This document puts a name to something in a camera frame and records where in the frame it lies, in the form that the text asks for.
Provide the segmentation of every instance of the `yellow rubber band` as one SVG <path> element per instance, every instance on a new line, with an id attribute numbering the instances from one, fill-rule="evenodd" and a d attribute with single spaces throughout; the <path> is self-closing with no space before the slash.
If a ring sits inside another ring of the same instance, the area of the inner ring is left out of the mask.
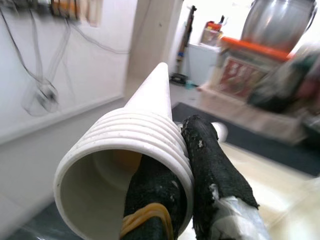
<path id="1" fill-rule="evenodd" d="M 161 219 L 166 231 L 167 239 L 174 240 L 174 230 L 171 224 L 170 214 L 165 206 L 156 202 L 150 203 L 147 206 L 140 208 L 135 213 L 123 218 L 120 239 L 153 217 Z"/>

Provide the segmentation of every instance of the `stainless steel pot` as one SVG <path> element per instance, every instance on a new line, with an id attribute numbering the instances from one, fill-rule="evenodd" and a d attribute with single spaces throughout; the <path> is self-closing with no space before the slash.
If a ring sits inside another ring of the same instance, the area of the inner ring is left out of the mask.
<path id="1" fill-rule="evenodd" d="M 255 0 L 241 40 L 291 52 L 316 13 L 315 0 Z"/>

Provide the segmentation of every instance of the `dark floor mat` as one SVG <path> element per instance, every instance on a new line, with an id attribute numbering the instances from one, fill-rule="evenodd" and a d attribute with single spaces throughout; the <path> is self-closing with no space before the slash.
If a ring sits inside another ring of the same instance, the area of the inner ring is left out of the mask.
<path id="1" fill-rule="evenodd" d="M 187 117 L 199 115 L 210 122 L 221 122 L 228 128 L 226 141 L 291 168 L 317 176 L 320 172 L 320 152 L 304 146 L 289 146 L 250 132 L 218 117 L 196 108 L 179 103 L 172 109 L 175 122 L 183 122 Z M 36 215 L 7 240 L 81 240 L 62 220 L 53 202 Z"/>
<path id="2" fill-rule="evenodd" d="M 172 118 L 176 122 L 183 122 L 192 115 L 199 115 L 210 122 L 225 124 L 228 129 L 226 142 L 229 144 L 315 177 L 320 173 L 320 151 L 317 149 L 306 147 L 303 144 L 286 145 L 183 103 L 179 103 L 172 109 Z"/>

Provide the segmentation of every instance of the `white plastic cone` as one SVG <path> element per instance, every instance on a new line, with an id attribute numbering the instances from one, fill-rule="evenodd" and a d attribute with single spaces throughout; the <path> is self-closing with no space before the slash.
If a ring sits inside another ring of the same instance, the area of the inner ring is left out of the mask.
<path id="1" fill-rule="evenodd" d="M 126 191 L 142 154 L 167 166 L 187 198 L 180 233 L 193 212 L 193 175 L 172 122 L 168 66 L 160 63 L 123 108 L 102 116 L 61 160 L 54 199 L 66 224 L 85 240 L 118 239 Z"/>

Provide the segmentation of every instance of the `tiled floor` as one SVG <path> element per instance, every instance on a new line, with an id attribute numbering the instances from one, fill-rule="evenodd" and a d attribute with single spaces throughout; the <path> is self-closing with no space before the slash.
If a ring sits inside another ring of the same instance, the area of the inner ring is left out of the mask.
<path id="1" fill-rule="evenodd" d="M 53 176 L 63 155 L 99 117 L 122 107 L 142 81 L 137 77 L 128 78 L 124 100 L 98 107 L 0 146 L 0 239 L 52 200 Z M 188 90 L 171 84 L 170 94 L 172 106 L 178 102 L 193 107 L 199 104 L 200 93 L 195 88 Z M 292 206 L 291 192 L 310 179 L 305 174 L 226 143 L 222 147 L 252 184 L 256 198 L 261 202 L 261 215 L 267 223 Z M 267 198 L 277 201 L 277 204 L 282 203 L 281 209 L 271 209 Z M 188 231 L 190 234 L 184 234 L 181 240 L 194 239 L 192 229 Z"/>

